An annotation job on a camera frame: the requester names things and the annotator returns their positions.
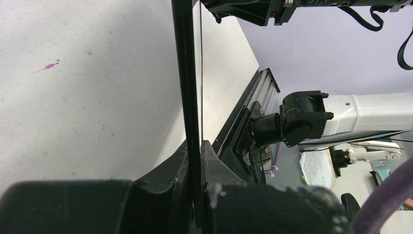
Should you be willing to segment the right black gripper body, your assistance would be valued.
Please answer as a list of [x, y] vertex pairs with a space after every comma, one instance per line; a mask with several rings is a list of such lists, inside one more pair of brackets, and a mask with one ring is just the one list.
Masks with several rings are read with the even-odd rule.
[[297, 8], [296, 0], [203, 0], [201, 3], [217, 23], [233, 16], [258, 26], [267, 26], [270, 19], [274, 19], [275, 25], [282, 25]]

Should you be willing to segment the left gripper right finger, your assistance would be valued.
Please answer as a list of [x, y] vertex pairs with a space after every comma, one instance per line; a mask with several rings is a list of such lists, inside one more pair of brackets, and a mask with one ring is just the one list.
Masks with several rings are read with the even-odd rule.
[[249, 185], [201, 145], [205, 234], [351, 234], [339, 200], [322, 187]]

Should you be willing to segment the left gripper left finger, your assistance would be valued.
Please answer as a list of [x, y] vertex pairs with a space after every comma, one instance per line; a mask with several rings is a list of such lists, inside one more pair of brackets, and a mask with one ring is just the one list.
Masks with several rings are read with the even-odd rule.
[[138, 180], [43, 180], [0, 198], [3, 234], [187, 234], [192, 220], [187, 144]]

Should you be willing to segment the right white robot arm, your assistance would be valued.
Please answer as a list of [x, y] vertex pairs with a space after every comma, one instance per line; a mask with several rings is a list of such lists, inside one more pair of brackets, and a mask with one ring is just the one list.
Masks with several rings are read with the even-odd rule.
[[[383, 27], [380, 13], [411, 6], [410, 0], [205, 0], [203, 5], [220, 23], [234, 16], [258, 26], [273, 18], [276, 25], [290, 20], [298, 8], [334, 7], [364, 28]], [[252, 115], [239, 133], [241, 148], [284, 143], [287, 147], [329, 147], [389, 137], [413, 128], [411, 93], [336, 95], [301, 91], [287, 95], [277, 113]]]

